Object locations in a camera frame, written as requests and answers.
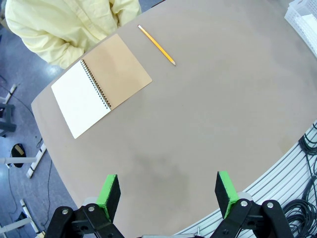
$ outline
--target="white plastic container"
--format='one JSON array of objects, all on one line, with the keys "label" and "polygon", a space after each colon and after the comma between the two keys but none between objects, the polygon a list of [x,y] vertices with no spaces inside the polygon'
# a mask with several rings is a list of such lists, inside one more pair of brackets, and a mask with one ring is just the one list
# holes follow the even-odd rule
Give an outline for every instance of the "white plastic container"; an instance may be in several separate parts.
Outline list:
[{"label": "white plastic container", "polygon": [[289,4],[285,19],[303,38],[317,57],[317,0],[295,0]]}]

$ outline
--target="gray concrete floor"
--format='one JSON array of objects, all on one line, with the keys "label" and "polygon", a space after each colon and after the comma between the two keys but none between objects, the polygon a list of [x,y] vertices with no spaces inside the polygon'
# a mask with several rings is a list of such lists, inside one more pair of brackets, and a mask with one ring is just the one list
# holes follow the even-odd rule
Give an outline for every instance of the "gray concrete floor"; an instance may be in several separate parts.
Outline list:
[{"label": "gray concrete floor", "polygon": [[[148,10],[157,2],[159,0],[140,0],[142,11]],[[41,135],[30,112],[31,103],[62,72],[62,69],[47,64],[36,54],[30,52],[19,37],[5,29],[0,29],[0,35],[2,35],[0,41],[0,86],[10,89],[13,83],[17,84],[18,87],[13,95],[25,104],[24,106],[16,98],[11,98],[9,101],[10,104],[15,105],[13,121],[17,124],[17,129],[14,133],[8,133],[7,138],[0,137],[0,157],[9,157],[13,145],[16,143],[22,143],[27,156],[33,157],[39,150],[36,146],[41,139]],[[0,96],[4,97],[7,92],[2,87],[0,87]],[[10,169],[13,198],[9,189],[9,170],[5,165],[0,164],[1,226],[17,219],[22,211],[19,201],[23,198],[39,229],[45,229],[41,224],[47,220],[49,206],[50,155],[48,152],[44,154],[31,179],[26,177],[29,165],[25,164],[22,168],[12,167]],[[49,220],[54,210],[59,206],[69,206],[76,209],[75,203],[61,181],[54,164],[52,164],[49,186],[51,200]],[[6,236],[8,238],[35,237],[35,233],[31,225],[26,225],[22,229],[6,233]]]}]

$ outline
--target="shirt sleeve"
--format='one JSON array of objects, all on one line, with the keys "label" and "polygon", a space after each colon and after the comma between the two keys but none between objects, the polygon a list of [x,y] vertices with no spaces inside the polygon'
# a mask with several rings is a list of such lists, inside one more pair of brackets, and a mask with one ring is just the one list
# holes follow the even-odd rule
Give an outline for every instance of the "shirt sleeve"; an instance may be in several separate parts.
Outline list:
[{"label": "shirt sleeve", "polygon": [[109,0],[112,4],[111,11],[118,16],[118,26],[123,26],[141,14],[138,0]]},{"label": "shirt sleeve", "polygon": [[84,49],[74,47],[46,31],[38,31],[10,19],[7,19],[7,24],[30,51],[50,64],[67,68],[84,53]]}]

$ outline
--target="white notebook page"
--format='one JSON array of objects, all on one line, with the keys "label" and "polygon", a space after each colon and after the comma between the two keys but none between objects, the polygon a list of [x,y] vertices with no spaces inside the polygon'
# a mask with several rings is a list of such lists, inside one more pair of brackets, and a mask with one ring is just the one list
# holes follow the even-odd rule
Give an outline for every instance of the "white notebook page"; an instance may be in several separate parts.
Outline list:
[{"label": "white notebook page", "polygon": [[110,112],[80,61],[52,85],[52,90],[75,139]]}]

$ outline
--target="brown tabletop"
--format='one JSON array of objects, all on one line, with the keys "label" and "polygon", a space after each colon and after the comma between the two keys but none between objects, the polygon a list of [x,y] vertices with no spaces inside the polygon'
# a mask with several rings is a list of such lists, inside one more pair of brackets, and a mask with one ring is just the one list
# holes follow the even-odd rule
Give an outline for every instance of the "brown tabletop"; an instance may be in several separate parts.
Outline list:
[{"label": "brown tabletop", "polygon": [[[173,57],[173,66],[138,29]],[[117,31],[153,82],[74,139],[51,85],[32,103],[75,203],[118,174],[127,237],[173,234],[243,190],[317,118],[317,61],[268,1],[168,0]]]}]

